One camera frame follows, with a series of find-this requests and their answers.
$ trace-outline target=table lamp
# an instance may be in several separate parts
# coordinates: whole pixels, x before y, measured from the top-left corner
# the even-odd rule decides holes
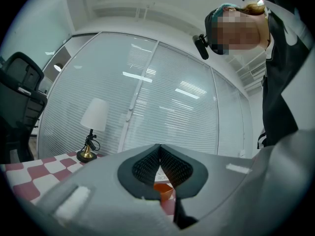
[[[91,152],[91,150],[96,149],[92,141],[98,143],[98,141],[94,140],[96,135],[93,135],[93,130],[105,131],[108,110],[109,104],[106,101],[94,98],[82,116],[80,124],[89,128],[90,134],[86,137],[84,147],[77,152],[77,158],[80,162],[88,163],[96,159],[96,155]]]

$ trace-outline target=hair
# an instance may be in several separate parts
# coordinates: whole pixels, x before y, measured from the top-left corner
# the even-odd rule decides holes
[[[258,16],[264,14],[265,6],[258,5],[257,2],[249,3],[243,8],[235,8],[237,11],[243,12],[247,15]]]

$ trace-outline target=gold lamp base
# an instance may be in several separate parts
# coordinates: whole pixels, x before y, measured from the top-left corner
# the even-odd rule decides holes
[[[82,163],[88,163],[88,162],[96,159],[96,155],[93,152],[91,152],[90,146],[87,145],[87,147],[84,151],[77,152],[77,158]]]

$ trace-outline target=black office chair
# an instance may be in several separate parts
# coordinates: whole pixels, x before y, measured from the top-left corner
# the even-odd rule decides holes
[[[29,138],[47,104],[45,95],[36,91],[43,72],[24,54],[13,56],[0,70],[0,164],[34,160]]]

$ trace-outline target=table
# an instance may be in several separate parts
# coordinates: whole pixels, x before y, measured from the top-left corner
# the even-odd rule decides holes
[[[77,171],[85,164],[76,157],[77,152],[57,155],[24,163],[0,165],[13,193],[36,204],[38,200],[57,183]],[[97,159],[104,155],[97,154]],[[164,178],[156,176],[156,182],[167,183]],[[175,210],[175,190],[169,200],[161,203],[166,215],[173,220]]]

